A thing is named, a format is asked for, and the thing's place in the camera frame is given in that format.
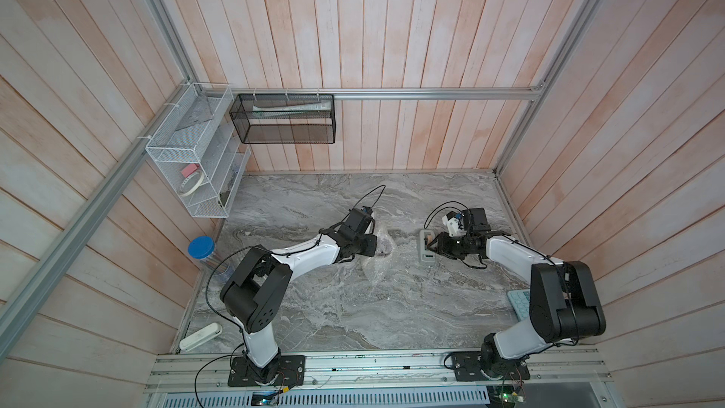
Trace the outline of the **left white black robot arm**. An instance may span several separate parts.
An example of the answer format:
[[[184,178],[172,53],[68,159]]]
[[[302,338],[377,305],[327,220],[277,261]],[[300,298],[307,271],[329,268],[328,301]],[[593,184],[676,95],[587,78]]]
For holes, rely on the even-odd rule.
[[[281,350],[272,321],[291,281],[313,270],[373,257],[377,251],[373,209],[353,208],[345,218],[320,230],[311,240],[284,249],[256,245],[249,249],[223,286],[219,298],[230,320],[239,327],[247,354],[245,371],[256,383],[278,375]]]

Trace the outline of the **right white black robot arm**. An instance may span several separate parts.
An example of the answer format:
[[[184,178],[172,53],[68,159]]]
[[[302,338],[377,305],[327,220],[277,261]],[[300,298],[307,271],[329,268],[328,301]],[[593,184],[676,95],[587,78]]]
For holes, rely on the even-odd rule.
[[[446,230],[421,230],[419,251],[464,262],[479,258],[514,273],[529,285],[529,314],[502,332],[488,334],[474,356],[451,355],[459,381],[530,377],[526,360],[553,347],[576,346],[605,333],[606,319],[592,272],[582,262],[565,262],[529,247],[504,230],[494,230],[485,209],[448,213]]]

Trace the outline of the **light blue calculator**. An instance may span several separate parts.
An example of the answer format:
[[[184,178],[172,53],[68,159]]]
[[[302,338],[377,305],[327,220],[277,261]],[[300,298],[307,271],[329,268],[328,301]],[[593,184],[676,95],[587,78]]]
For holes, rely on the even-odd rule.
[[[507,293],[507,298],[514,309],[518,320],[524,320],[530,316],[531,291],[529,289],[509,291]]]

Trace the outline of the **blue lid plastic jar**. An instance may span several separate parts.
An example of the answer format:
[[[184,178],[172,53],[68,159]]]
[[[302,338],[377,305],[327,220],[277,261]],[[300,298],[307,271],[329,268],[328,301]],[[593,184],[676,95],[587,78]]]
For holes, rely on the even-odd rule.
[[[210,236],[200,236],[192,240],[187,252],[193,259],[209,268],[213,277],[220,281],[226,281],[233,273],[230,261],[218,253],[215,241]]]

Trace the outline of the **paper sheet in basket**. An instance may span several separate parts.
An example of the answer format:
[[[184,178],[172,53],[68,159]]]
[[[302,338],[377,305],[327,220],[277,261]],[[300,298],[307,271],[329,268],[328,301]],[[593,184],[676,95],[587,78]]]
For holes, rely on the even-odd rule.
[[[258,101],[252,104],[251,114],[257,119],[326,118],[333,104],[327,101]]]

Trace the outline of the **white power strip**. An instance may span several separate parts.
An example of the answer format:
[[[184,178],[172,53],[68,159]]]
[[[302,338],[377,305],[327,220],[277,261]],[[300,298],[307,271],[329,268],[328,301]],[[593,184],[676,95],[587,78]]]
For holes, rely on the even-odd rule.
[[[179,342],[179,350],[181,352],[192,351],[200,347],[201,345],[213,340],[223,332],[223,327],[220,323],[211,323],[200,330],[189,334],[181,342]]]

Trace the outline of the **white tape roll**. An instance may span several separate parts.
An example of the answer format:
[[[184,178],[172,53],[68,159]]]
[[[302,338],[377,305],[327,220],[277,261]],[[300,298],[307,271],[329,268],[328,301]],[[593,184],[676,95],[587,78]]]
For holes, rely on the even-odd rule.
[[[194,173],[186,177],[179,185],[177,193],[181,198],[187,198],[192,196],[196,190],[198,190],[205,182],[205,174],[201,170],[196,170]]]

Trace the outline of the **pink eraser block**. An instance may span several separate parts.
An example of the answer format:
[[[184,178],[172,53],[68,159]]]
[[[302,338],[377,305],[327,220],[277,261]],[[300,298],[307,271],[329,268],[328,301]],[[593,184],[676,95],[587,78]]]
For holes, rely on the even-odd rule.
[[[187,166],[183,167],[181,169],[181,176],[184,177],[184,179],[190,177],[190,175],[194,174],[199,169],[198,164],[188,164]]]

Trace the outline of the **horizontal aluminium wall rail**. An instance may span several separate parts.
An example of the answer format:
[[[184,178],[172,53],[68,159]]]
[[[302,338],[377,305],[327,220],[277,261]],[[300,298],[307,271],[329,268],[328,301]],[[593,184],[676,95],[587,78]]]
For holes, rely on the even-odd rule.
[[[542,96],[542,90],[531,87],[473,87],[473,88],[299,88],[262,89],[230,88],[232,94],[251,96],[322,96],[329,94],[338,100],[517,100],[532,101]]]

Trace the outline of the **black mesh wall basket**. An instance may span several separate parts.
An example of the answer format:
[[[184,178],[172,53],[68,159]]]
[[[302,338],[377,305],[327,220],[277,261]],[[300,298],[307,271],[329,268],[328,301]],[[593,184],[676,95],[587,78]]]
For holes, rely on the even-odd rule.
[[[326,118],[257,119],[251,114],[258,101],[327,101],[333,110]],[[238,94],[230,108],[230,120],[245,145],[332,145],[336,142],[337,120],[334,96],[251,96]]]

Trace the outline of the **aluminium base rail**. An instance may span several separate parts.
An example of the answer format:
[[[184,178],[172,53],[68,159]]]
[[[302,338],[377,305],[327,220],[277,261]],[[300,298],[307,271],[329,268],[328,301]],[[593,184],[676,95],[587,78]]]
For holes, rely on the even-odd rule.
[[[433,387],[460,385],[443,349],[407,351],[308,352],[302,389]],[[536,383],[608,383],[613,381],[594,346],[553,348],[527,361]],[[146,393],[229,391],[230,358],[223,354],[161,355],[145,385]]]

